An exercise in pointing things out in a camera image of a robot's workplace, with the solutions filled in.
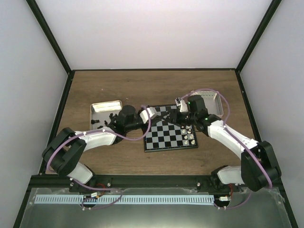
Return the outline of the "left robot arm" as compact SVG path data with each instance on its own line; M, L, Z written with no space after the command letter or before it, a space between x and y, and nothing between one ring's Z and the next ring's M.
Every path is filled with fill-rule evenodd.
M152 125L163 117L151 106L142 106L136 111L133 106L125 105L118 113L110 113L109 121L95 130L77 132L64 128L42 153L46 169L60 177L71 178L91 192L96 188L97 180L93 171L80 162L83 152L128 140L127 133L137 129L142 129L145 137Z

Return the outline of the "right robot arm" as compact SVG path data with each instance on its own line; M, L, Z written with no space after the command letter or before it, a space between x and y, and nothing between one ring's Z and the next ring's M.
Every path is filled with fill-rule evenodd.
M214 190L223 191L228 184L237 184L256 192L264 187L271 188L281 178L282 172L269 142L258 142L229 127L219 116L208 112L200 95L191 95L187 101L176 98L175 102L177 108L168 115L170 123L194 125L199 132L220 142L240 159L239 166L222 166L214 170L211 179Z

